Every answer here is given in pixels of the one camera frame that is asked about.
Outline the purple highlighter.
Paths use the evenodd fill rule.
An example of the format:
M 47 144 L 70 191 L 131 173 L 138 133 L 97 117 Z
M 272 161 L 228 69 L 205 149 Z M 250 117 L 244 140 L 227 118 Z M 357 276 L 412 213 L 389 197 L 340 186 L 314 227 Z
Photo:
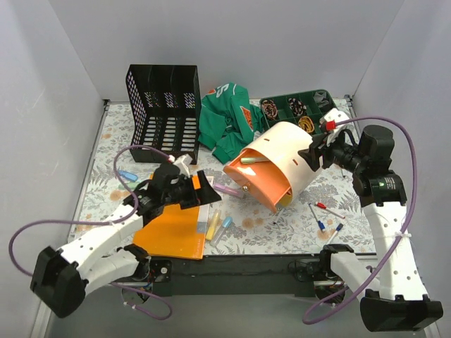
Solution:
M 225 186 L 223 184 L 219 184 L 219 183 L 214 183 L 213 188 L 218 192 L 222 192 L 222 193 L 230 195 L 230 196 L 234 196 L 237 198 L 244 197 L 244 192 L 241 189 L 227 187 L 227 186 Z

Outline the white drawer organizer box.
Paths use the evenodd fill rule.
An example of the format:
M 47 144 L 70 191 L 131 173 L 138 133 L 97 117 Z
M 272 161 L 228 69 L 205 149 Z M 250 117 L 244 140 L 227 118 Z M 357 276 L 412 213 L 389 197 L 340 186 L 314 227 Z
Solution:
M 240 187 L 272 212 L 288 206 L 321 172 L 313 172 L 298 155 L 312 136 L 289 122 L 279 122 L 247 145 L 223 169 Z M 269 162 L 241 164 L 242 157 L 266 157 Z

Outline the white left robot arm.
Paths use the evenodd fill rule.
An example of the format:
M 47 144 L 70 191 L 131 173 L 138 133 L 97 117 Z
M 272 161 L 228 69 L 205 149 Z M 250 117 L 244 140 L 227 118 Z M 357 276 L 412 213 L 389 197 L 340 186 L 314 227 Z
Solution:
M 199 186 L 176 165 L 164 163 L 152 178 L 139 183 L 109 216 L 105 225 L 78 239 L 42 250 L 32 274 L 31 291 L 59 318 L 72 314 L 94 290 L 130 277 L 141 282 L 149 276 L 150 255 L 135 244 L 121 242 L 158 218 L 166 206 L 189 209 L 221 200 L 203 171 Z

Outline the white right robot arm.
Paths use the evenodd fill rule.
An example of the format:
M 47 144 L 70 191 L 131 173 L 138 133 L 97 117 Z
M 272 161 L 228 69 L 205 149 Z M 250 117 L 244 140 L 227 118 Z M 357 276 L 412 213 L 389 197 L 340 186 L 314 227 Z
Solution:
M 344 128 L 313 137 L 300 156 L 313 170 L 336 164 L 349 171 L 353 187 L 369 222 L 378 265 L 369 270 L 345 244 L 328 244 L 321 251 L 320 274 L 340 278 L 352 295 L 337 309 L 356 299 L 370 332 L 419 331 L 443 316 L 441 302 L 430 299 L 416 266 L 407 231 L 413 206 L 404 184 L 390 169 L 395 146 L 386 127 L 367 125 L 358 142 Z

